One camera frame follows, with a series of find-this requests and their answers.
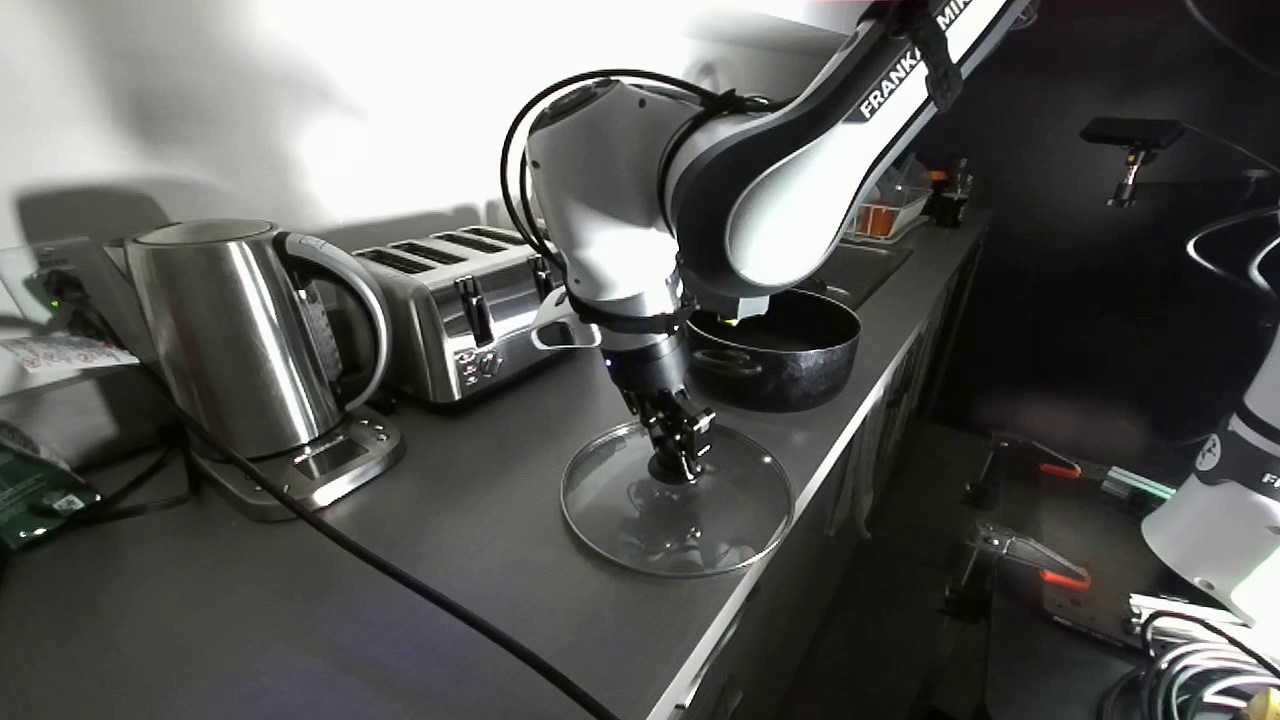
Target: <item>kettle handle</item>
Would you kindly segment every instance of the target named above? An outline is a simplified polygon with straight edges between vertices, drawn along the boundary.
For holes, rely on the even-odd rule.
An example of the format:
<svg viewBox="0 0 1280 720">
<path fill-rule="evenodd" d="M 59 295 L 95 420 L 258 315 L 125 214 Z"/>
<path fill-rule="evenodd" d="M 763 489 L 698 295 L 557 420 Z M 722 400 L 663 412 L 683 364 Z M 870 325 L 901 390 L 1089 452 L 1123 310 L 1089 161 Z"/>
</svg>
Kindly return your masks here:
<svg viewBox="0 0 1280 720">
<path fill-rule="evenodd" d="M 339 285 L 348 285 L 348 293 L 364 305 L 367 318 L 371 318 L 371 377 L 367 384 L 348 400 L 348 412 L 360 407 L 389 377 L 389 361 L 394 361 L 394 328 L 389 328 L 389 310 L 385 310 L 385 293 L 371 281 L 371 273 L 354 261 L 348 253 L 316 241 L 316 236 L 286 236 L 280 244 L 286 256 L 316 265 L 323 273 L 334 273 Z"/>
</svg>

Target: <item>countertop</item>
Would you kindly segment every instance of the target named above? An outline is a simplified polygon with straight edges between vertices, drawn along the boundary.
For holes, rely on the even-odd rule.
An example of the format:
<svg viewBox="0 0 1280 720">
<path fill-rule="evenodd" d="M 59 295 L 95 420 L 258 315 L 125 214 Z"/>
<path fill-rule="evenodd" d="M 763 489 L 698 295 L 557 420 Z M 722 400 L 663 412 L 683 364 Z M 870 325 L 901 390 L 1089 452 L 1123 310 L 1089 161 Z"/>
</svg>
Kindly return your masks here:
<svg viewBox="0 0 1280 720">
<path fill-rule="evenodd" d="M 838 400 L 811 412 L 722 407 L 784 462 L 795 514 L 984 223 L 919 228 L 912 256 L 862 305 L 862 357 Z M 626 414 L 592 350 L 465 412 L 402 407 L 405 458 L 323 514 L 548 657 L 618 716 L 673 716 L 770 560 L 733 575 L 651 579 L 583 550 L 562 520 L 562 474 L 582 443 Z M 582 713 L 304 524 L 258 524 L 204 491 L 172 511 L 68 531 L 8 567 L 0 716 Z"/>
</svg>

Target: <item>stainless steel kettle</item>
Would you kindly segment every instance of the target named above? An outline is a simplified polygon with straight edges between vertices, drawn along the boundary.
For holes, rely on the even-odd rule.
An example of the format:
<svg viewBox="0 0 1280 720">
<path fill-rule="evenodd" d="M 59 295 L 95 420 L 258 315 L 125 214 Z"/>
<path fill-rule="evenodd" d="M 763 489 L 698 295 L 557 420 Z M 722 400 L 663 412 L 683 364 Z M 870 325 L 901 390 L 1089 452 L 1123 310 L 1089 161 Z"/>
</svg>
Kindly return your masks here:
<svg viewBox="0 0 1280 720">
<path fill-rule="evenodd" d="M 198 218 L 125 244 L 172 400 L 243 458 L 304 447 L 385 380 L 394 335 L 381 285 L 339 249 L 276 223 Z M 295 269 L 348 286 L 371 318 L 371 373 L 354 400 L 323 377 L 334 333 Z"/>
</svg>

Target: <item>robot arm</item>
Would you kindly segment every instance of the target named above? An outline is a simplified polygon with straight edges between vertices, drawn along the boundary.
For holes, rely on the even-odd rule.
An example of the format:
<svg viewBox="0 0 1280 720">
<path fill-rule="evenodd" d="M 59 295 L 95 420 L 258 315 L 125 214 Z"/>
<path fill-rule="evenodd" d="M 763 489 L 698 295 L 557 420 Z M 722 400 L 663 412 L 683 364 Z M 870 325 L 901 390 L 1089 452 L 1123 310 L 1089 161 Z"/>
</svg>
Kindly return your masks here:
<svg viewBox="0 0 1280 720">
<path fill-rule="evenodd" d="M 811 274 L 843 214 L 1008 37 L 1029 0 L 889 0 L 790 105 L 597 81 L 530 132 L 534 199 L 578 310 L 663 468 L 698 472 L 683 305 L 752 315 Z"/>
</svg>

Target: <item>silver toaster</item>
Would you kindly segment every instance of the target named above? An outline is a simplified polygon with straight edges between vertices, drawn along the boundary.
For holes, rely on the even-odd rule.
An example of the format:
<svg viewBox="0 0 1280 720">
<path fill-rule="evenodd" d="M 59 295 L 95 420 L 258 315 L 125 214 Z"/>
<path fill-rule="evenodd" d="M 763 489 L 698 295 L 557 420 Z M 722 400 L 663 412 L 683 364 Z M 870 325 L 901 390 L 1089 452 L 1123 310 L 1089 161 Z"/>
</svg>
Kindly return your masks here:
<svg viewBox="0 0 1280 720">
<path fill-rule="evenodd" d="M 462 404 L 557 350 L 534 348 L 552 269 L 503 228 L 434 228 L 358 249 L 385 285 L 389 380 L 424 404 Z"/>
</svg>

